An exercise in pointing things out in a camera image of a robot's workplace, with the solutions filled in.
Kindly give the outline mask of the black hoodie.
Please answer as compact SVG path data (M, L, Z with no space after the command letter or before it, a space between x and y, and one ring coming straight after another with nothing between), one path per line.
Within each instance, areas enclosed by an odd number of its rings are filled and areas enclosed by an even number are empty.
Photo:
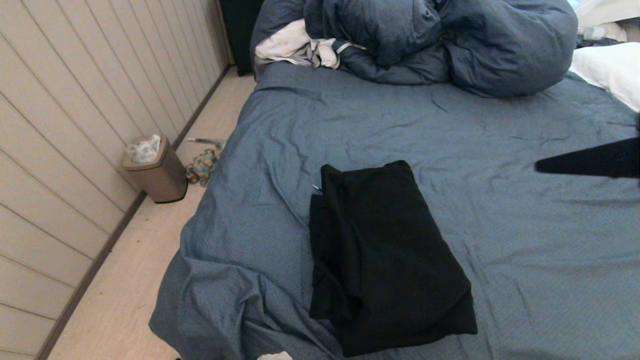
M406 161L320 169L310 199L309 315L345 357L477 335L471 281Z

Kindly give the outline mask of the white pillow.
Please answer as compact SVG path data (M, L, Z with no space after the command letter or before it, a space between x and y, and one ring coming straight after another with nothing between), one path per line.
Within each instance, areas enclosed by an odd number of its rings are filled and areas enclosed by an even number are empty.
M640 43L578 48L569 70L640 113Z

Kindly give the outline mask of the beige crumpled item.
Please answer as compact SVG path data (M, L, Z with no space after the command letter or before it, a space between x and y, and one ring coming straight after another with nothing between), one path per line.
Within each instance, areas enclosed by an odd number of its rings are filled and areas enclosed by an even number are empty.
M615 22L601 23L592 26L579 26L577 32L578 35L587 41L600 41L603 39L611 39L622 43L627 41L626 30Z

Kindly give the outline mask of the white blanket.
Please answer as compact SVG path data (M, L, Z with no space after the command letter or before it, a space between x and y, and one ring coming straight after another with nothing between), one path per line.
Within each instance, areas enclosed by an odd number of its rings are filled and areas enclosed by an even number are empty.
M640 18L640 0L582 0L574 9L579 27Z

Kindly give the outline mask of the dark blue duvet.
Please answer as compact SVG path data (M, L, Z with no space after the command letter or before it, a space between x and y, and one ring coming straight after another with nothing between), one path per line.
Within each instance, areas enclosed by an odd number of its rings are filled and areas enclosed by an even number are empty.
M255 48L304 19L312 39L350 42L337 69L377 84L452 84L484 97L529 96L562 80L578 18L567 0L265 0Z

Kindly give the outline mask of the blue-sheeted bed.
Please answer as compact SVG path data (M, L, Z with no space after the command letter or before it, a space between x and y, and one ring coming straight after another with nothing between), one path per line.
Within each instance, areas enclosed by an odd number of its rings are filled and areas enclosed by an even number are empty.
M150 328L182 360L343 360L311 319L321 168L398 160L471 282L477 335L353 360L640 360L640 183L536 161L621 141L637 114L569 73L531 96L394 86L270 64L158 291Z

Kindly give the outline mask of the crumpled white garment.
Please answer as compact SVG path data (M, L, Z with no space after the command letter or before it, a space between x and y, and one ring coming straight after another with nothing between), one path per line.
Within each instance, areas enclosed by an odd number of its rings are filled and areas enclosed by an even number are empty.
M334 49L339 41L335 38L313 39L306 31L306 21L301 18L288 23L275 34L261 41L254 48L254 71L263 71L265 66L276 62L287 62L306 68L337 69L339 55L349 47L366 50L349 41Z

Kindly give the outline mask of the black cabinet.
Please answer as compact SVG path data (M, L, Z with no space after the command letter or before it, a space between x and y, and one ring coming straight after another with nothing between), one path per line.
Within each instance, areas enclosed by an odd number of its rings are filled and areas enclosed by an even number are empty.
M265 0L219 0L225 32L238 76L252 72L250 40Z

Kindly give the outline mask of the brown trash bin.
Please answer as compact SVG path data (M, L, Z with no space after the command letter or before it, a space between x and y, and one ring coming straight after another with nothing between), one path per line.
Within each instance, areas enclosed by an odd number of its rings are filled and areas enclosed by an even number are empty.
M150 136L137 137L132 144L142 141L146 137ZM160 150L153 162L131 162L125 151L122 167L153 202L157 204L173 203L185 197L188 180L185 167L169 139L166 136L160 137L162 138Z

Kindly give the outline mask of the clear plastic bin bag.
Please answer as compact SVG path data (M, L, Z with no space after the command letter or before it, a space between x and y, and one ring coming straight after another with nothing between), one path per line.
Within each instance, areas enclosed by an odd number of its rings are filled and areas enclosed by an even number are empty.
M138 142L131 143L126 147L128 159L135 164L146 164L153 162L162 144L162 137L153 134Z

